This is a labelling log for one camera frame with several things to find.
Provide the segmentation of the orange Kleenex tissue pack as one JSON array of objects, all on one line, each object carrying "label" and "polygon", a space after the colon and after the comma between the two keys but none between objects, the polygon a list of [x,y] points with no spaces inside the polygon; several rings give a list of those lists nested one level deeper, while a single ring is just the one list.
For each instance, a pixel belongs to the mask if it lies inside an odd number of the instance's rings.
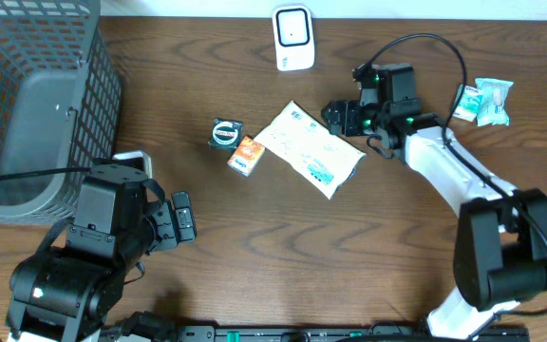
[{"label": "orange Kleenex tissue pack", "polygon": [[227,164],[239,174],[249,177],[264,155],[266,147],[246,136],[232,154]]}]

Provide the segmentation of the teal Kleenex tissue box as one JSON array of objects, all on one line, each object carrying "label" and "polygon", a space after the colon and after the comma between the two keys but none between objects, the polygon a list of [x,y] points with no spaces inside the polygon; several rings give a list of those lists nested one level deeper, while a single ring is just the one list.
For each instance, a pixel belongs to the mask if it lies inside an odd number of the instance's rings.
[{"label": "teal Kleenex tissue box", "polygon": [[456,96],[457,106],[453,111],[455,118],[474,122],[480,111],[483,92],[476,87],[461,85]]}]

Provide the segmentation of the green tissue pack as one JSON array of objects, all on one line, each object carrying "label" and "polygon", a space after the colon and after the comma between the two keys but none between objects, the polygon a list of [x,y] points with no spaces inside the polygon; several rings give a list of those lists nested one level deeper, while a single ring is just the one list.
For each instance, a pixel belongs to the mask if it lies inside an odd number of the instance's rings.
[{"label": "green tissue pack", "polygon": [[510,120],[504,106],[508,92],[514,83],[493,78],[476,78],[475,84],[482,94],[477,125],[508,125]]}]

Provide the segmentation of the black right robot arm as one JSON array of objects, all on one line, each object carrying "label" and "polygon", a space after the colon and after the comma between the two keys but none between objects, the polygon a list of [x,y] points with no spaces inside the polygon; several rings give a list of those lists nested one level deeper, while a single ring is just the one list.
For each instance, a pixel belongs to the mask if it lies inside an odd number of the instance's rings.
[{"label": "black right robot arm", "polygon": [[547,291],[547,197],[498,178],[457,143],[434,113],[424,113],[412,65],[360,66],[356,100],[321,111],[332,135],[365,136],[386,159],[421,174],[458,217],[455,288],[425,320],[427,334],[470,340]]}]

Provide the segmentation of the wet wipes pack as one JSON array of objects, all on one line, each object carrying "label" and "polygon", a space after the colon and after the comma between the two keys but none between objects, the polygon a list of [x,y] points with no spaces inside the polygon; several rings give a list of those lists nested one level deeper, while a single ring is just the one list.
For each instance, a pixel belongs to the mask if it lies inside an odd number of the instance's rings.
[{"label": "wet wipes pack", "polygon": [[366,154],[289,102],[255,141],[287,162],[327,199],[352,177]]}]

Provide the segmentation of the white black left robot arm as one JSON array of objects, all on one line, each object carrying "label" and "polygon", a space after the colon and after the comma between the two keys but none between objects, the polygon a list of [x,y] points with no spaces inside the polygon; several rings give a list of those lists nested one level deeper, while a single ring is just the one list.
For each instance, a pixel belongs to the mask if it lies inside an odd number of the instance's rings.
[{"label": "white black left robot arm", "polygon": [[166,195],[144,171],[127,165],[92,167],[74,218],[51,228],[10,277],[9,339],[94,336],[142,257],[196,237],[188,193]]}]

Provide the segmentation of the round sticker item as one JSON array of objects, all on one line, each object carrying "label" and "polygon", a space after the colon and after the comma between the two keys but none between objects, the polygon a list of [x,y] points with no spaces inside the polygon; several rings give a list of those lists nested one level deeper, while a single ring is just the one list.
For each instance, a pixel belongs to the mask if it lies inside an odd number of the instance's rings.
[{"label": "round sticker item", "polygon": [[242,128],[242,122],[214,119],[209,146],[219,150],[235,151],[241,141]]}]

